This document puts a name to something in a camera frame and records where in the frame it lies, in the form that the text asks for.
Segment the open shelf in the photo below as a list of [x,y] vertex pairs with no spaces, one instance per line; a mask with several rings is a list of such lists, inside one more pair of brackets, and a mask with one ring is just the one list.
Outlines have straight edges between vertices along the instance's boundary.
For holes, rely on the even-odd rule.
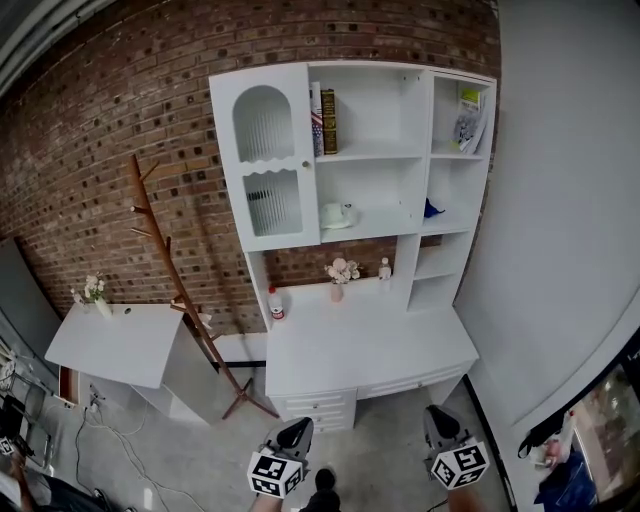
[[423,234],[470,229],[475,224],[486,181],[486,161],[431,160],[427,197],[443,213],[422,223]]
[[[488,85],[457,80],[454,77],[434,77],[432,158],[482,159],[491,152],[493,134],[487,133],[490,129],[488,121],[474,153],[463,153],[451,142],[458,118],[458,98],[461,89],[483,92],[488,90]],[[485,109],[490,116],[493,115],[494,108],[493,98],[489,97]]]
[[414,280],[458,273],[468,253],[469,231],[442,235],[440,245],[421,247]]
[[322,230],[321,242],[375,238],[415,232],[423,207],[424,178],[418,160],[333,162],[316,172],[318,205],[350,204],[355,224]]
[[453,274],[414,281],[407,311],[415,313],[451,306],[458,286],[458,278],[459,274]]
[[484,155],[463,153],[450,140],[434,140],[431,143],[431,158],[443,158],[448,160],[482,160]]
[[425,157],[426,77],[398,67],[310,67],[309,80],[333,89],[336,104],[338,152],[316,162]]
[[429,219],[422,220],[421,235],[440,235],[442,233],[458,233],[473,227],[474,219],[467,209],[461,205],[451,204],[447,209]]
[[374,160],[394,158],[422,158],[419,147],[388,140],[361,140],[343,142],[336,155],[317,156],[316,163],[347,162],[352,160]]
[[323,229],[320,241],[358,240],[406,234],[415,231],[415,224],[401,207],[371,208],[358,212],[357,224],[343,229]]

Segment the blue object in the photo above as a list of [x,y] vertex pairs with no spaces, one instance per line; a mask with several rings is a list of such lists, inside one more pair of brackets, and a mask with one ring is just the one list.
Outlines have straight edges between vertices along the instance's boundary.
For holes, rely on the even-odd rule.
[[534,503],[544,505],[544,512],[585,512],[596,504],[596,486],[581,453],[572,452],[567,462],[558,464],[540,484]]
[[427,197],[427,202],[424,205],[424,216],[427,219],[429,219],[434,215],[438,215],[439,213],[442,213],[442,212],[444,212],[444,210],[442,211],[438,210],[435,206],[431,204],[431,202],[429,201],[429,198]]

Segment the white wall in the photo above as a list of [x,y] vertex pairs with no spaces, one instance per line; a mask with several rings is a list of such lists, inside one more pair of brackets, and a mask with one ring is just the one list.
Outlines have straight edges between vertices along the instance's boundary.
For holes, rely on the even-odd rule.
[[500,25],[495,166],[456,308],[482,359],[478,394],[511,425],[587,360],[640,283],[640,7],[503,0]]

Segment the book spine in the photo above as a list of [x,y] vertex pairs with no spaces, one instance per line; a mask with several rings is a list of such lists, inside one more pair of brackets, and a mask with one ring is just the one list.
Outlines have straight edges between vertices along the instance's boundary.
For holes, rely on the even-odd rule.
[[322,91],[322,120],[324,154],[335,155],[338,152],[338,137],[336,132],[336,97],[333,89]]
[[322,98],[320,82],[309,84],[309,101],[311,102],[311,133],[313,135],[314,156],[324,155],[324,133],[322,131]]

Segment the small bottle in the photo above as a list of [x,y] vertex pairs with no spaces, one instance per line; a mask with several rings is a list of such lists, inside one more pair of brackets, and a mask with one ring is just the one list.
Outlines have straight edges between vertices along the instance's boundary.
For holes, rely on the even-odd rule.
[[269,297],[267,299],[271,316],[274,320],[282,320],[284,318],[284,308],[282,307],[282,297],[276,291],[275,286],[269,287]]
[[382,258],[382,264],[378,269],[378,279],[380,279],[380,289],[383,292],[391,290],[391,267],[389,258]]

